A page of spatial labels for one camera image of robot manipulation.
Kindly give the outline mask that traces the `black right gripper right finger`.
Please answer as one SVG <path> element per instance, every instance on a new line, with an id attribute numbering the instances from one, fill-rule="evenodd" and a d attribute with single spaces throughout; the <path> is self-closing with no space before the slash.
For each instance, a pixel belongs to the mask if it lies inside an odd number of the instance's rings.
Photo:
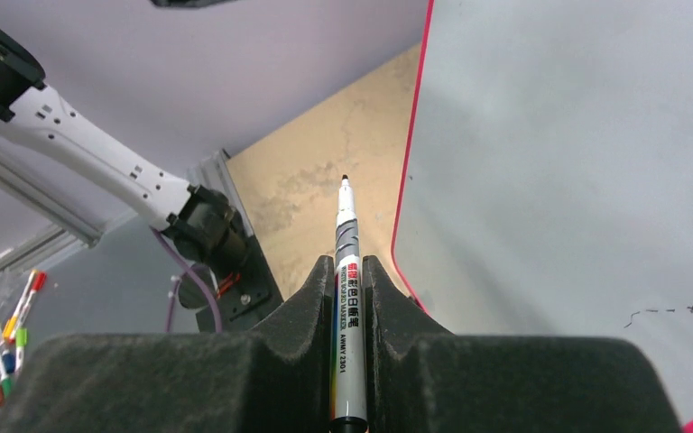
<path id="1" fill-rule="evenodd" d="M 461 336 L 363 260 L 373 432 L 678 432 L 650 361 L 605 337 Z"/>

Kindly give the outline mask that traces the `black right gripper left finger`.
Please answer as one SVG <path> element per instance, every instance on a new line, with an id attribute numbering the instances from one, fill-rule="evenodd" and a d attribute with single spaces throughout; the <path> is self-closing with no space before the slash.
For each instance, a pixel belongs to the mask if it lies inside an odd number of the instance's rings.
<path id="1" fill-rule="evenodd" d="M 29 355 L 0 432 L 325 432 L 333 281 L 320 256 L 246 331 L 53 338 Z"/>

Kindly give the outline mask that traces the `white whiteboard marker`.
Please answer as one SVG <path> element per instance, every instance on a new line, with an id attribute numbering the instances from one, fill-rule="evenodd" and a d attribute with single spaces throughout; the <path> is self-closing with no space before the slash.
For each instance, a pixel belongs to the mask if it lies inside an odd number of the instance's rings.
<path id="1" fill-rule="evenodd" d="M 337 192 L 331 331 L 331 432 L 368 429 L 365 309 L 355 194 L 343 175 Z"/>

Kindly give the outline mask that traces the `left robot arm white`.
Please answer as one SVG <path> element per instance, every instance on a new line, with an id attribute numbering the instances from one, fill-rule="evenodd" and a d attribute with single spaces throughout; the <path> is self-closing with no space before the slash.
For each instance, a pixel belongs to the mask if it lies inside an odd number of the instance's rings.
<path id="1" fill-rule="evenodd" d="M 216 273 L 242 268 L 250 249 L 229 198 L 147 161 L 97 127 L 46 81 L 41 63 L 0 29 L 0 137 L 96 184 Z"/>

